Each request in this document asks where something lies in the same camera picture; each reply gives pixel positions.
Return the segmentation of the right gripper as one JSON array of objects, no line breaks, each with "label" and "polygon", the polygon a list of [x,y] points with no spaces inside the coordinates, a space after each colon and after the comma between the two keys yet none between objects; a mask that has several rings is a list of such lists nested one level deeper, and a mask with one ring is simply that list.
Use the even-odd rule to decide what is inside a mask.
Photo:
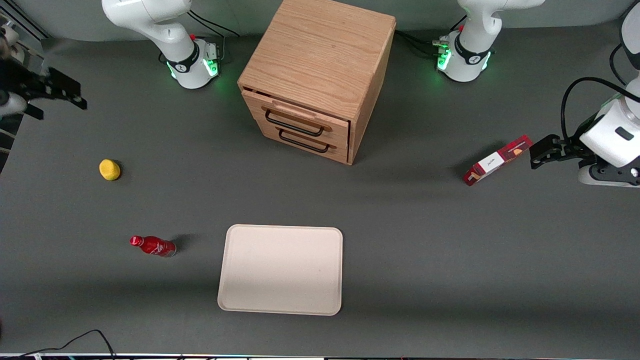
[{"label": "right gripper", "polygon": [[[53,67],[47,68],[47,79],[52,87],[61,90],[51,92],[51,99],[66,101],[81,110],[88,109],[88,103],[82,97],[80,82]],[[0,115],[2,117],[28,115],[42,120],[44,118],[43,110],[29,104],[31,100],[48,98],[47,87],[42,80],[42,76],[29,71],[16,60],[1,60]]]}]

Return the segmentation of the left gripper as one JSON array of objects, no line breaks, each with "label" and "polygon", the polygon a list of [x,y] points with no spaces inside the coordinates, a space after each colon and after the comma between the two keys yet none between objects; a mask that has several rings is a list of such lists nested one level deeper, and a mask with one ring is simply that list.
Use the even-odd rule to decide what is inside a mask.
[{"label": "left gripper", "polygon": [[[565,147],[570,155],[589,157],[593,154],[621,168],[640,155],[640,105],[629,97],[611,98],[595,114],[595,119],[577,140]],[[555,134],[540,139],[531,146],[530,168],[570,160],[563,148],[563,139]]]}]

